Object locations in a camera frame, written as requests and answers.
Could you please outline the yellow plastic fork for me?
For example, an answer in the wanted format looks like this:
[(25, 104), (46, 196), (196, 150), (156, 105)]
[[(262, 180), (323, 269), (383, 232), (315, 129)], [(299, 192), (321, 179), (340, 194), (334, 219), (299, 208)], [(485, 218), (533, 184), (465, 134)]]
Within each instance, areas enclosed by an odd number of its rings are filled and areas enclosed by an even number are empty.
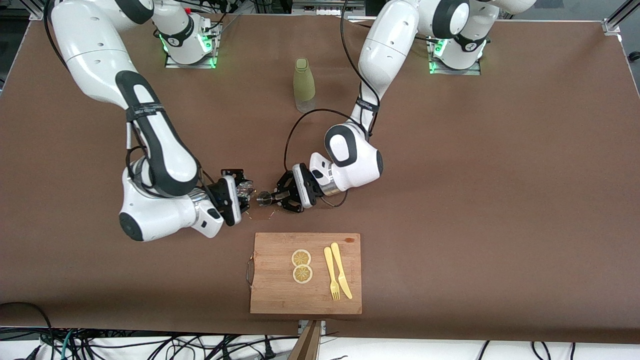
[(340, 300), (340, 291), (339, 291), (339, 284), (338, 284), (338, 281), (336, 280), (336, 276), (335, 276), (332, 249), (329, 248), (329, 247), (325, 247), (323, 249), (323, 253), (324, 253), (324, 258), (325, 258), (326, 265), (327, 265), (327, 271), (329, 273), (329, 278), (330, 278), (329, 289), (330, 289), (331, 297), (332, 297), (333, 301), (339, 301)]

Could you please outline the wooden cutting board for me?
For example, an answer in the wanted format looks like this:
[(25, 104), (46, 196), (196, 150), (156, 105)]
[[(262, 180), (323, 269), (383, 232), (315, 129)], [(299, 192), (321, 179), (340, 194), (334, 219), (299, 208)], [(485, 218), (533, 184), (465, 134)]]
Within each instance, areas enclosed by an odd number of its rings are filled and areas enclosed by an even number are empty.
[[(338, 243), (352, 299), (338, 282), (338, 265), (333, 257), (334, 275), (340, 300), (330, 292), (330, 276), (323, 253)], [(291, 256), (298, 249), (311, 254), (313, 277), (306, 284), (293, 279)], [(361, 235), (357, 233), (258, 232), (254, 235), (253, 278), (250, 313), (261, 315), (352, 316), (362, 313)]]

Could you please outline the yellow plastic knife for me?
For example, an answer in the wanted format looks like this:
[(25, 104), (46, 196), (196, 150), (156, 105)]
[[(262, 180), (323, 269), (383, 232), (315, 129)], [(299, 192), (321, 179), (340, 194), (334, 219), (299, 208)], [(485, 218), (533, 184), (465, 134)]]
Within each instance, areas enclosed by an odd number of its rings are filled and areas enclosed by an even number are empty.
[(346, 275), (345, 275), (345, 269), (343, 267), (343, 262), (342, 262), (342, 257), (341, 257), (341, 252), (339, 249), (339, 245), (336, 242), (333, 242), (330, 245), (331, 248), (331, 252), (333, 254), (333, 258), (334, 261), (336, 262), (337, 268), (338, 268), (338, 283), (340, 285), (340, 288), (342, 289), (343, 293), (345, 294), (345, 296), (348, 299), (352, 299), (352, 292), (350, 290), (348, 281), (346, 280)]

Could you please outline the green sleeved glass bottle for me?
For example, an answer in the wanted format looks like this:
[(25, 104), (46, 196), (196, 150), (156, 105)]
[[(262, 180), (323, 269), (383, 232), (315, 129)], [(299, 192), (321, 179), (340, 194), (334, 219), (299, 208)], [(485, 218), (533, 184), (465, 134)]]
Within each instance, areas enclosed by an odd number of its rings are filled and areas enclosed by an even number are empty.
[(298, 58), (295, 60), (293, 92), (295, 107), (300, 113), (306, 113), (316, 108), (316, 87), (309, 60)]

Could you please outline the wooden bar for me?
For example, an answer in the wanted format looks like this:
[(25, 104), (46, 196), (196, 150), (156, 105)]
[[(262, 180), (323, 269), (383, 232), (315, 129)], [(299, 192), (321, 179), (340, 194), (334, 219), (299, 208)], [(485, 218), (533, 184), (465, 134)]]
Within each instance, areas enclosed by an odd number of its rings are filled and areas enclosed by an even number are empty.
[(320, 340), (320, 325), (313, 320), (298, 337), (287, 360), (318, 360)]

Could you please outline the grey equipment box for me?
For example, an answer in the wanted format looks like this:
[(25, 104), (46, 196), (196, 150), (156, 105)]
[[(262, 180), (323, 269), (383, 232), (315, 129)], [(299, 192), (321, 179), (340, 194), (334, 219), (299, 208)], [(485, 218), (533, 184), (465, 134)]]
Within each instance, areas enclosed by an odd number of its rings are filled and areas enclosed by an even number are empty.
[(291, 0), (293, 15), (366, 16), (365, 0)]

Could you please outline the brown table cover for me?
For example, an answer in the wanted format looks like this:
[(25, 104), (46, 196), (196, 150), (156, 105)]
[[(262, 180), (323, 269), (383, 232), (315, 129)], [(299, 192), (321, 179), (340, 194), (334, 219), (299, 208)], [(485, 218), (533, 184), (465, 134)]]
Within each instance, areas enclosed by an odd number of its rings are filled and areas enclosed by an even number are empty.
[(121, 230), (125, 112), (87, 97), (32, 23), (0, 95), (0, 304), (58, 328), (293, 334), (250, 313), (257, 232), (361, 235), (343, 337), (640, 343), (640, 98), (598, 22), (498, 22), (480, 76), (417, 43), (382, 98), (382, 176), (208, 239)]

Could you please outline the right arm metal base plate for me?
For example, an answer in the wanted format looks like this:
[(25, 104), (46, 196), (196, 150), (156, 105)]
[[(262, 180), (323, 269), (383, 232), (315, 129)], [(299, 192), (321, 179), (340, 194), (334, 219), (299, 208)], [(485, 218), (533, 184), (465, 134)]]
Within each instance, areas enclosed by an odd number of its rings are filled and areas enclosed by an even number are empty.
[(165, 68), (174, 69), (215, 69), (222, 38), (222, 23), (204, 27), (197, 35), (186, 39), (182, 47), (171, 48), (163, 41)]

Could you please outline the small metal bracket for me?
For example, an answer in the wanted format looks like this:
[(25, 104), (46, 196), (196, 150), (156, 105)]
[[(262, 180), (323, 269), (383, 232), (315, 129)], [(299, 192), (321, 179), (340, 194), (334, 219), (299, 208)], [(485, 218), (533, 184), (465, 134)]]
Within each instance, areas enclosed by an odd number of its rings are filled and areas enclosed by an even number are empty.
[[(302, 333), (304, 332), (304, 330), (306, 330), (307, 326), (311, 323), (311, 320), (299, 320), (298, 321), (298, 326), (297, 326), (297, 334), (298, 336), (301, 336)], [(320, 337), (324, 337), (326, 335), (326, 330), (327, 330), (327, 326), (326, 326), (326, 321), (324, 320), (315, 320), (315, 322), (317, 322), (317, 324), (320, 326)]]

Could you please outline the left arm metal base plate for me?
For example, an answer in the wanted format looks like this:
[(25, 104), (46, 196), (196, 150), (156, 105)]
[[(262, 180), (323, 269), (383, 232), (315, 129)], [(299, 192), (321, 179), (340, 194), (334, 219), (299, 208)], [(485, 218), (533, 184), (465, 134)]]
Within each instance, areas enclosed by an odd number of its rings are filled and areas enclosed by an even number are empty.
[(464, 52), (455, 39), (431, 39), (427, 54), (432, 75), (478, 76), (482, 73), (482, 50)]

